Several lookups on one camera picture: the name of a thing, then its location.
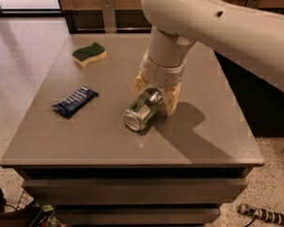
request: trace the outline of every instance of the yellow sponge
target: yellow sponge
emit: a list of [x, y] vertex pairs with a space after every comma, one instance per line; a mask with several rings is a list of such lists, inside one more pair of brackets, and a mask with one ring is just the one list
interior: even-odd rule
[[107, 55], [106, 50], [103, 46], [97, 43], [93, 43], [87, 47], [75, 50], [73, 52], [74, 62], [82, 67], [90, 64], [94, 61], [99, 61], [105, 58]]

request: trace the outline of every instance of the floor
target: floor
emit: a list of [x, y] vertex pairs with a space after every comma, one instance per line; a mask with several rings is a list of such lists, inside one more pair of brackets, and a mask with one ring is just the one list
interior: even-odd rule
[[[68, 34], [63, 18], [0, 18], [0, 158]], [[248, 187], [221, 207], [222, 215], [207, 227], [244, 226], [250, 218], [237, 213], [241, 202], [284, 214], [284, 137], [257, 138], [266, 165], [247, 177]], [[17, 205], [22, 179], [0, 167], [0, 187]], [[274, 226], [257, 220], [252, 226]]]

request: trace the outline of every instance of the aluminum can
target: aluminum can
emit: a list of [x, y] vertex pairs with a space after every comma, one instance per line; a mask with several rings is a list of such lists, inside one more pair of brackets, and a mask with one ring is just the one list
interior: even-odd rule
[[145, 90], [125, 111], [125, 125], [133, 131], [144, 130], [163, 104], [162, 92], [158, 88]]

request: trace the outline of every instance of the black wire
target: black wire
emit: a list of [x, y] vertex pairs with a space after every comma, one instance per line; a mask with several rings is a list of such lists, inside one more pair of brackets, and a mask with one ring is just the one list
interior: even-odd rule
[[36, 203], [36, 201], [35, 201], [35, 200], [31, 201], [31, 202], [30, 202], [30, 203], [26, 206], [26, 208], [31, 207], [31, 206], [33, 206], [33, 205], [35, 205], [35, 203]]
[[17, 209], [14, 207], [14, 206], [12, 206], [12, 205], [9, 205], [9, 204], [5, 204], [7, 207], [11, 207], [11, 208], [13, 208], [15, 211], [17, 211]]
[[251, 226], [251, 225], [252, 225], [252, 223], [253, 223], [253, 222], [255, 222], [255, 220], [256, 220], [256, 219], [257, 219], [257, 218], [256, 218], [256, 217], [254, 217], [254, 218], [253, 218], [253, 220], [251, 220], [251, 222], [250, 222], [249, 224], [245, 225], [244, 227]]

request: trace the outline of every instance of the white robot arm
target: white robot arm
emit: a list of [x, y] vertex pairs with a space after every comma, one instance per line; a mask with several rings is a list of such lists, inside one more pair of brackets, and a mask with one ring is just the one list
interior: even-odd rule
[[142, 8], [152, 30], [133, 91], [148, 84], [161, 88], [169, 114], [196, 41], [284, 92], [284, 15], [222, 0], [142, 0]]

